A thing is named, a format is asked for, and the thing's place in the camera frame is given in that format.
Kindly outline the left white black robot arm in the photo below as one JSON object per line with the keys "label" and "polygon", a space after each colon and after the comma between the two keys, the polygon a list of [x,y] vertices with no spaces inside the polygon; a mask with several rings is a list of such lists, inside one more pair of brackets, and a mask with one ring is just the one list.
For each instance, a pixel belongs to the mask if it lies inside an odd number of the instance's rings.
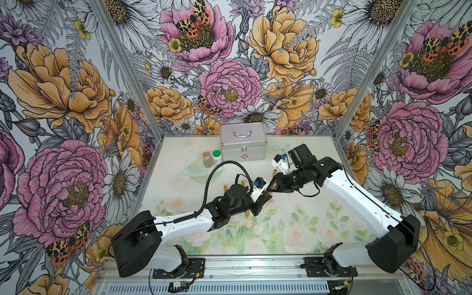
{"label": "left white black robot arm", "polygon": [[233,184],[223,196],[206,204],[196,217],[186,214],[152,216],[148,210],[140,212],[111,242],[119,276],[132,276],[146,267],[163,270],[174,277],[183,275],[189,265],[187,255],[181,246],[169,247],[167,243],[220,229],[232,216],[247,211],[258,215],[271,199],[267,187],[263,180],[255,181],[253,189]]}

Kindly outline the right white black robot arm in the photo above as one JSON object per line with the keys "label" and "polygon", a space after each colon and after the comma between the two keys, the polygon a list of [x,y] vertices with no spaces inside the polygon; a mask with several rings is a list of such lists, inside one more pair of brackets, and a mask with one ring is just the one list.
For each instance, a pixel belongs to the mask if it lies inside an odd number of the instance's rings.
{"label": "right white black robot arm", "polygon": [[276,155],[272,164],[279,172],[270,182],[269,191],[292,193],[313,183],[340,199],[374,235],[366,241],[331,246],[322,260],[328,275],[339,275],[343,268],[351,266],[377,266],[393,274],[417,250],[419,220],[414,215],[404,216],[377,200],[336,160],[330,157],[317,159],[302,144],[288,154]]}

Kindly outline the white bottle green cap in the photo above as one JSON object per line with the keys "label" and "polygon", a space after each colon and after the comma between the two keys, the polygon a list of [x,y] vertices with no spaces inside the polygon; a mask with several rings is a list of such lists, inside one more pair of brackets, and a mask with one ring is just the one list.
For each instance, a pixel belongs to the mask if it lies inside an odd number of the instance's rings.
{"label": "white bottle green cap", "polygon": [[222,163],[222,153],[220,150],[214,150],[212,152],[213,164],[214,166],[218,166]]}

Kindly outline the silver aluminium first aid case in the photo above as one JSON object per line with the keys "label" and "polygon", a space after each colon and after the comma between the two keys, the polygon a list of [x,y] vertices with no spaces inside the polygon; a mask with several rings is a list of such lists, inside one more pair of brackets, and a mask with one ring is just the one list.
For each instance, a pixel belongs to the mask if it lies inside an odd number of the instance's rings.
{"label": "silver aluminium first aid case", "polygon": [[220,129],[223,161],[260,161],[266,158],[267,135],[261,122],[224,125]]}

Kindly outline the clear jar brown contents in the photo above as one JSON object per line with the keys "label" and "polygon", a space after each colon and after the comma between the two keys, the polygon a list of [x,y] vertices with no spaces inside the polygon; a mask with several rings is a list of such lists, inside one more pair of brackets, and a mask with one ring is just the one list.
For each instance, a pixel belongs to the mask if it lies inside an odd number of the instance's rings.
{"label": "clear jar brown contents", "polygon": [[211,168],[213,166],[213,157],[210,152],[205,151],[202,155],[202,160],[205,168]]}

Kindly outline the small green circuit board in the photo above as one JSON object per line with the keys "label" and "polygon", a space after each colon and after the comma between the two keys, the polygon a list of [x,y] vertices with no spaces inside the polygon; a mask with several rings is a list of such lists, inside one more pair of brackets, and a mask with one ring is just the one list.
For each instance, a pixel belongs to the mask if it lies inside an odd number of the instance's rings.
{"label": "small green circuit board", "polygon": [[171,282],[168,286],[169,293],[179,293],[186,290],[187,290],[187,284],[186,282],[182,282],[182,281]]}

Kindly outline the aluminium front rail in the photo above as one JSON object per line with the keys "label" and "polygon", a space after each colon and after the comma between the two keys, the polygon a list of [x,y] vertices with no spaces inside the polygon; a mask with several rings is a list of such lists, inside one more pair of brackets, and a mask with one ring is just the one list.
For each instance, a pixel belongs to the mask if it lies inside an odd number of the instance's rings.
{"label": "aluminium front rail", "polygon": [[[307,271],[301,264],[309,255],[235,255],[235,256],[203,256],[205,259],[204,274],[196,279],[196,283],[214,281],[298,281],[309,280]],[[121,278],[115,260],[107,259],[98,283],[146,283],[155,280],[149,267],[137,274]]]}

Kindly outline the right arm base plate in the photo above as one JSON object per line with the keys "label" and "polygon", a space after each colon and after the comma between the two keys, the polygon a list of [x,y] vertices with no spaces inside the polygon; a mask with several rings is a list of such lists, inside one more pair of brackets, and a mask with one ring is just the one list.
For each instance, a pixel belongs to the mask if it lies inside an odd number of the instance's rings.
{"label": "right arm base plate", "polygon": [[308,277],[357,277],[358,272],[354,265],[349,267],[342,267],[333,258],[333,251],[342,245],[339,242],[328,249],[324,254],[305,257],[304,262],[299,266],[306,270]]}

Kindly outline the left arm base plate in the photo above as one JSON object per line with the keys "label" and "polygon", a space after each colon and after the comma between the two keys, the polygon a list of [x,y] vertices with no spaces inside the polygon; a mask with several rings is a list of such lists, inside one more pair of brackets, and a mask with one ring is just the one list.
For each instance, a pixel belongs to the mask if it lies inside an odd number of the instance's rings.
{"label": "left arm base plate", "polygon": [[205,258],[189,258],[179,245],[159,248],[150,261],[153,279],[191,279],[204,276]]}

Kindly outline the right aluminium corner post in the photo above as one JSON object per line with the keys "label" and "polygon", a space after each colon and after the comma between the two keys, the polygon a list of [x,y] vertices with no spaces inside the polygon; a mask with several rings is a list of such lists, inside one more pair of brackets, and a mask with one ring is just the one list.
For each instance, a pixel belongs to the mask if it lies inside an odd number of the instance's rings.
{"label": "right aluminium corner post", "polygon": [[336,140],[339,141],[341,139],[344,130],[350,125],[357,109],[359,108],[365,95],[368,93],[375,75],[380,70],[382,62],[388,57],[388,54],[395,45],[399,35],[403,33],[406,22],[409,20],[410,16],[412,16],[417,3],[418,1],[407,0],[403,1],[402,5],[400,6],[397,16],[394,18],[393,23],[385,36],[385,39],[379,44],[376,55],[374,56],[372,63],[369,65],[365,76],[357,88],[352,102],[348,106],[346,113],[343,115],[343,118],[340,120],[340,123],[336,128],[336,132],[334,133],[334,138]]}

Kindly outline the aluminium corner post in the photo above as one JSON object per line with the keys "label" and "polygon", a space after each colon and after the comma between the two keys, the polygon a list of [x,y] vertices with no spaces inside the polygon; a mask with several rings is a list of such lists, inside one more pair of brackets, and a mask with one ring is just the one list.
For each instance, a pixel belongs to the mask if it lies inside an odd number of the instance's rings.
{"label": "aluminium corner post", "polygon": [[112,19],[104,2],[92,1],[90,5],[96,17],[98,18],[98,23],[100,24],[103,33],[106,35],[106,38],[109,41],[110,48],[113,50],[115,56],[118,59],[120,67],[130,84],[131,90],[134,92],[135,97],[138,100],[141,109],[143,110],[143,114],[147,119],[150,129],[152,130],[157,142],[162,143],[163,135],[161,129],[145,97],[145,91],[141,87],[140,81],[138,80],[138,77],[126,53],[125,47],[121,43],[119,35],[116,33]]}
{"label": "aluminium corner post", "polygon": [[352,102],[348,106],[346,113],[343,115],[343,118],[340,120],[340,123],[336,128],[336,132],[334,133],[334,138],[336,140],[339,141],[341,139],[344,130],[350,125],[357,109],[359,108],[365,95],[368,93],[375,75],[380,70],[382,62],[388,57],[388,54],[395,45],[399,35],[403,33],[406,22],[409,20],[410,16],[412,16],[417,3],[418,1],[407,0],[403,1],[402,5],[400,6],[397,16],[394,18],[393,23],[385,36],[385,39],[379,44],[376,55],[374,56],[372,63],[369,65],[365,76],[357,88]]}

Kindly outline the left aluminium corner post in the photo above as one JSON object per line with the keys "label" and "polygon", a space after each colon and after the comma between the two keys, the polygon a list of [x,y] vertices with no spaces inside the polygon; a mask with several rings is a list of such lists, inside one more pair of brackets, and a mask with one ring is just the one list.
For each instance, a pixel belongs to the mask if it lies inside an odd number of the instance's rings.
{"label": "left aluminium corner post", "polygon": [[112,19],[104,2],[92,1],[90,5],[96,17],[98,18],[98,23],[100,24],[103,33],[106,35],[106,38],[109,41],[110,48],[113,50],[115,56],[118,59],[120,67],[130,84],[131,90],[134,92],[135,97],[138,100],[141,109],[143,110],[143,114],[147,119],[150,129],[152,130],[157,142],[162,143],[163,135],[161,129],[145,97],[145,91],[141,87],[140,81],[138,80],[138,77],[126,53],[125,47],[121,43],[119,35],[116,33]]}

